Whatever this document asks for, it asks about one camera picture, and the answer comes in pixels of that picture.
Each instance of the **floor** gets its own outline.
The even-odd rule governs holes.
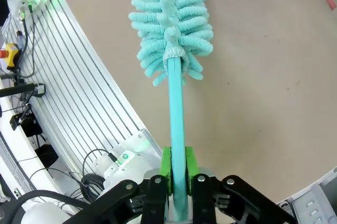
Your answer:
[[[67,0],[160,146],[170,145],[167,82],[139,66],[131,0]],[[236,174],[273,201],[337,165],[337,12],[325,0],[208,0],[214,52],[184,88],[186,144],[219,179]]]

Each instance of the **fluffy chenille strand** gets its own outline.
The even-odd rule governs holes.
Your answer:
[[[195,56],[208,56],[213,51],[213,37],[205,0],[132,0],[138,12],[129,15],[132,27],[142,39],[137,58],[145,75],[160,84],[167,77],[169,57],[182,58],[183,81],[187,73],[202,79],[203,68]]]

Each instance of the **gray metal panel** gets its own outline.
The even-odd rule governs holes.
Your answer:
[[[55,150],[74,171],[82,169],[93,149],[110,149],[144,128],[121,90],[84,35],[65,0],[48,0],[34,11],[35,74],[30,82],[45,83],[47,93],[32,98],[33,111]],[[22,74],[32,71],[33,25],[27,19],[28,48]],[[18,19],[9,17],[2,33],[16,42],[23,32]],[[95,170],[92,161],[87,172]]]

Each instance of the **black device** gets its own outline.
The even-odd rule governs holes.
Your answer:
[[[141,184],[124,180],[64,224],[124,224],[142,215],[141,224],[164,224],[169,196],[161,175]],[[192,224],[216,224],[215,208],[237,224],[296,224],[295,219],[237,176],[222,181],[206,174],[192,179]]]

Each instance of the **screw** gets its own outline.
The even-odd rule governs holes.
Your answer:
[[[227,184],[229,184],[230,186],[232,186],[233,184],[234,184],[234,180],[233,179],[231,179],[231,178],[229,178],[228,180],[227,180]]]
[[[199,176],[198,177],[198,181],[199,182],[204,182],[206,179],[205,179],[205,177],[204,176]]]

